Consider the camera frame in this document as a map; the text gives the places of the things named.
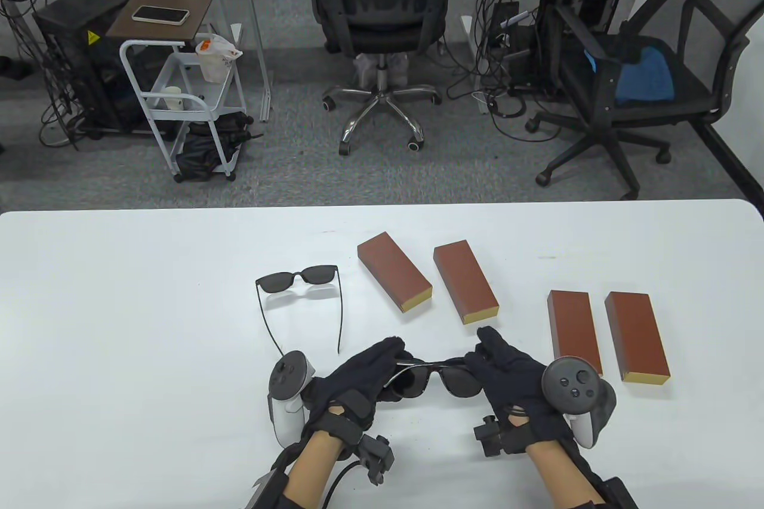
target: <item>blue cloth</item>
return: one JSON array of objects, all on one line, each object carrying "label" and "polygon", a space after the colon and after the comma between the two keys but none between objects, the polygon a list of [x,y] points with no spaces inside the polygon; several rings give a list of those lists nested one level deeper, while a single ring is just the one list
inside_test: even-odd
[{"label": "blue cloth", "polygon": [[[597,73],[597,62],[584,50],[592,70]],[[666,58],[655,48],[642,48],[639,64],[624,64],[616,89],[616,103],[630,101],[673,101],[674,80]]]}]

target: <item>brown rectangular box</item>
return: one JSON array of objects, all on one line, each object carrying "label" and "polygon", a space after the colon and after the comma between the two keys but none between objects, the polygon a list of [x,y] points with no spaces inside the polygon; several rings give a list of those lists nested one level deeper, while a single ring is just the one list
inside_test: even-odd
[{"label": "brown rectangular box", "polygon": [[605,300],[621,379],[663,385],[671,377],[647,294],[611,292]]},{"label": "brown rectangular box", "polygon": [[583,358],[602,375],[592,307],[586,292],[551,291],[546,299],[552,327],[554,358]]},{"label": "brown rectangular box", "polygon": [[432,258],[464,324],[499,314],[499,302],[466,240],[436,247]]},{"label": "brown rectangular box", "polygon": [[432,285],[387,233],[358,245],[358,258],[401,312],[432,296]]}]

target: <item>hand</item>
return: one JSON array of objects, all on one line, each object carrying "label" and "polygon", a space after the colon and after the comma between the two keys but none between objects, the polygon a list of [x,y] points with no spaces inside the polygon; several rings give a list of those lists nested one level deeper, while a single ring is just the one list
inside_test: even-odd
[{"label": "hand", "polygon": [[[356,354],[326,378],[314,378],[310,391],[310,417],[306,427],[310,427],[332,406],[343,406],[344,416],[359,425],[363,431],[371,427],[377,402],[398,402],[392,392],[383,391],[384,385],[395,373],[396,359],[410,359],[411,354],[401,338],[391,337]],[[353,404],[347,402],[349,392],[361,398],[364,407],[354,411]]]},{"label": "hand", "polygon": [[[477,337],[480,343],[464,357],[464,363],[483,384],[496,417],[507,421],[513,409],[522,409],[539,441],[571,437],[562,414],[550,406],[543,395],[541,376],[546,367],[508,345],[490,326],[478,328]],[[513,415],[510,422],[522,425],[522,417]]]}]

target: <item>forearm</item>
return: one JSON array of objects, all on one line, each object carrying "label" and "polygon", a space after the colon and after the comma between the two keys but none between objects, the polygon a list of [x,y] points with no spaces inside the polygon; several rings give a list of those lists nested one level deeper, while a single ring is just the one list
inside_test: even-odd
[{"label": "forearm", "polygon": [[317,509],[343,443],[325,431],[313,433],[289,472],[284,497],[304,509]]},{"label": "forearm", "polygon": [[544,480],[556,509],[571,509],[589,501],[605,502],[557,441],[534,443],[526,453]]}]

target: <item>smartphone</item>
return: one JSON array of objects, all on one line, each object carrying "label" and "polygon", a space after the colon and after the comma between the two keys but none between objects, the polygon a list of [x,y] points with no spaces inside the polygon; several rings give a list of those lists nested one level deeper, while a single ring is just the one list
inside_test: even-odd
[{"label": "smartphone", "polygon": [[152,24],[168,24],[169,26],[180,26],[188,17],[188,10],[160,8],[155,5],[142,5],[133,14],[135,21],[148,21]]}]

